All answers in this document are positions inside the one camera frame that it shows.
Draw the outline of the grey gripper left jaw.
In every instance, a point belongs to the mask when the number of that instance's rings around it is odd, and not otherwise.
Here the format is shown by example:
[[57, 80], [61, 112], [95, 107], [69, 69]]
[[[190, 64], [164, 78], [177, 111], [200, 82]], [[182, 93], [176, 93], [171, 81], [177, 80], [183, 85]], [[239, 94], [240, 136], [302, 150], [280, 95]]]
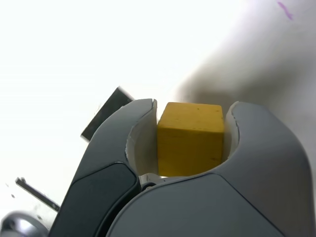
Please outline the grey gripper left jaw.
[[157, 102], [130, 102], [92, 136], [66, 193], [51, 237], [104, 237], [141, 192], [139, 177], [158, 172]]

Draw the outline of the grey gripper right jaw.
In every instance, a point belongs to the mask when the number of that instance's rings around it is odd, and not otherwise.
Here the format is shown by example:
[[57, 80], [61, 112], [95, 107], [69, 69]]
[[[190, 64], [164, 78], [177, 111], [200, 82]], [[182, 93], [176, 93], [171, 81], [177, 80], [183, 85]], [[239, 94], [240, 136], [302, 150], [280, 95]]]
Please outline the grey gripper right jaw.
[[313, 237], [312, 174], [296, 136], [265, 107], [227, 114], [232, 151], [218, 167], [156, 185], [117, 215], [110, 237]]

